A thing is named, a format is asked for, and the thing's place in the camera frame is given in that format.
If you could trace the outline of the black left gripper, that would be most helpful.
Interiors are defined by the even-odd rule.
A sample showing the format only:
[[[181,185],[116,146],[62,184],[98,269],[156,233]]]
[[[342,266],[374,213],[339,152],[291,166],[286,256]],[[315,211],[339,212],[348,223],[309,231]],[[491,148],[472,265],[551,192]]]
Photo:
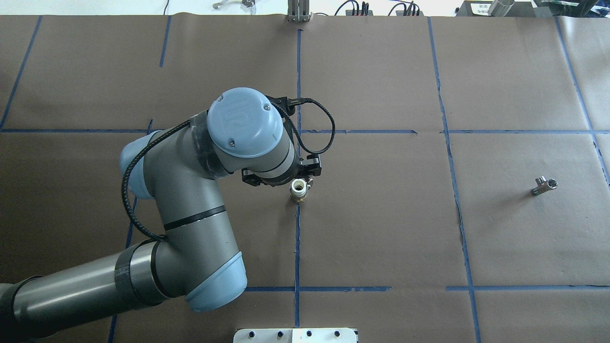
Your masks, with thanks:
[[[288,184],[295,178],[298,178],[298,174],[300,178],[320,176],[322,174],[322,159],[320,155],[307,155],[305,158],[299,158],[299,162],[286,165],[285,169],[279,166],[272,171],[257,173],[257,175],[249,169],[241,169],[242,182],[254,187],[261,185],[262,182],[272,187]]]

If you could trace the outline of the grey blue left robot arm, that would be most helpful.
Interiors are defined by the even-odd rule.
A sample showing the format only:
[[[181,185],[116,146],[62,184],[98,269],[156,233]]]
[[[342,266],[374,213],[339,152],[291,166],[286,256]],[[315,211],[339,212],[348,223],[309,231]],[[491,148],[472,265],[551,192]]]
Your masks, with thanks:
[[[32,342],[58,331],[184,297],[215,310],[247,287],[242,252],[218,180],[240,172],[252,186],[318,176],[320,155],[291,120],[312,98],[266,96],[240,87],[174,128],[154,131],[121,153],[122,203],[146,241],[47,276],[1,285],[1,341]]]

